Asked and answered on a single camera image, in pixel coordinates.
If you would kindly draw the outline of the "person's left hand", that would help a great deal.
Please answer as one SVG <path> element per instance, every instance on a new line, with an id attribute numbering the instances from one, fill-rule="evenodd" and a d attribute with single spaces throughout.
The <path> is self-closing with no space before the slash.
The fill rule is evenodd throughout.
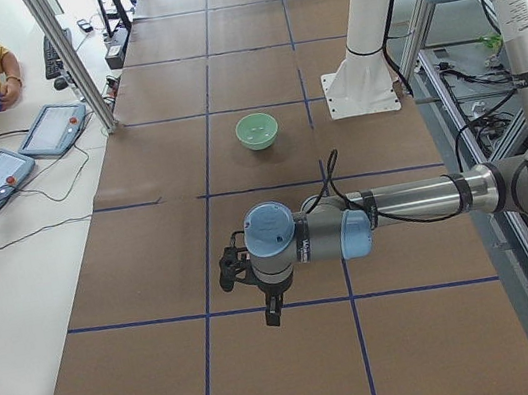
<path id="1" fill-rule="evenodd" d="M 6 78 L 6 81 L 1 86 L 0 91 L 0 101 L 2 110 L 11 108 L 18 102 L 21 96 L 21 91 L 23 89 L 22 86 L 23 81 L 21 81 L 19 77 L 17 78 L 16 76 L 11 75 Z"/>

